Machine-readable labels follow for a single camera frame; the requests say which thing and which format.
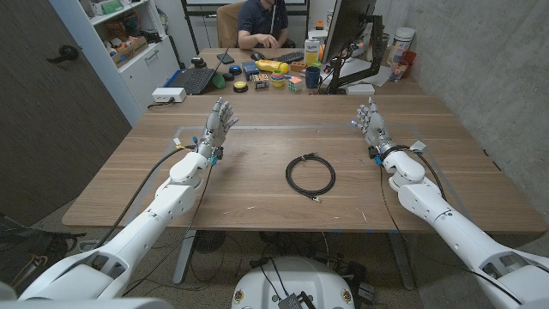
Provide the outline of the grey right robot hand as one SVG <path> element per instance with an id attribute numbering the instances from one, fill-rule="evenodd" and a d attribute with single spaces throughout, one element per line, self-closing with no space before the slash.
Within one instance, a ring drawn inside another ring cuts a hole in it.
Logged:
<path id="1" fill-rule="evenodd" d="M 371 158 L 377 156 L 383 161 L 391 152 L 399 149 L 397 144 L 392 141 L 372 97 L 369 97 L 368 102 L 357 109 L 357 119 L 352 120 L 351 124 L 364 135 Z"/>

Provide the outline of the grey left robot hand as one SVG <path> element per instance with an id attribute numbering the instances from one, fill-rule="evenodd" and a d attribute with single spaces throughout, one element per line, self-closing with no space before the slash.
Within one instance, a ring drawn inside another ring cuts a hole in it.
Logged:
<path id="1" fill-rule="evenodd" d="M 198 143 L 197 153 L 211 159 L 214 151 L 222 146 L 227 132 L 239 121 L 233 118 L 232 106 L 220 97 L 208 115 L 202 137 Z"/>

